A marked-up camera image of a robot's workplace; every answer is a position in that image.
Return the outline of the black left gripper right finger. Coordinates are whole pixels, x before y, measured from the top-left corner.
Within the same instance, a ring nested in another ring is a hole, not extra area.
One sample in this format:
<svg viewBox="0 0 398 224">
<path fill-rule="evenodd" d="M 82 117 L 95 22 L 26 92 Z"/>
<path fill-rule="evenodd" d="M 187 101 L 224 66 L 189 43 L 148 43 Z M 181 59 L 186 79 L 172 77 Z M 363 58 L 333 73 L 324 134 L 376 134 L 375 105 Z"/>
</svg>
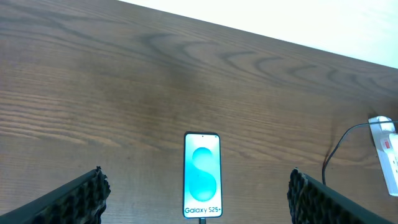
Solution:
<svg viewBox="0 0 398 224">
<path fill-rule="evenodd" d="M 287 200 L 294 224 L 390 224 L 297 168 L 290 174 Z"/>
</svg>

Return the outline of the blue screen Galaxy smartphone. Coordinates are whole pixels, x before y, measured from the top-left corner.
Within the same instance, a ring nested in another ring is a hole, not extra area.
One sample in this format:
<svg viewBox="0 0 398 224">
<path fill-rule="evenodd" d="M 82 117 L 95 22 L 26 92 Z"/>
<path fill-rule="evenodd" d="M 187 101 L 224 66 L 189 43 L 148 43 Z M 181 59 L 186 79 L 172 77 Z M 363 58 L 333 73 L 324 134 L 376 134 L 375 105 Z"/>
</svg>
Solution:
<svg viewBox="0 0 398 224">
<path fill-rule="evenodd" d="M 188 219 L 223 214 L 221 138 L 217 133 L 184 134 L 182 214 Z"/>
</svg>

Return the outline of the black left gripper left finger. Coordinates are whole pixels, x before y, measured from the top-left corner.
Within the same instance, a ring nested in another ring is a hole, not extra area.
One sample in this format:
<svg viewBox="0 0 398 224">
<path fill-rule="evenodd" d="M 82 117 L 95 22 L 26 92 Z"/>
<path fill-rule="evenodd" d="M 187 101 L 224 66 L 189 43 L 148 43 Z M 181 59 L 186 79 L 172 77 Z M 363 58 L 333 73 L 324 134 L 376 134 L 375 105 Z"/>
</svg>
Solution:
<svg viewBox="0 0 398 224">
<path fill-rule="evenodd" d="M 1 215 L 2 224 L 99 224 L 111 193 L 97 167 L 75 180 Z"/>
</svg>

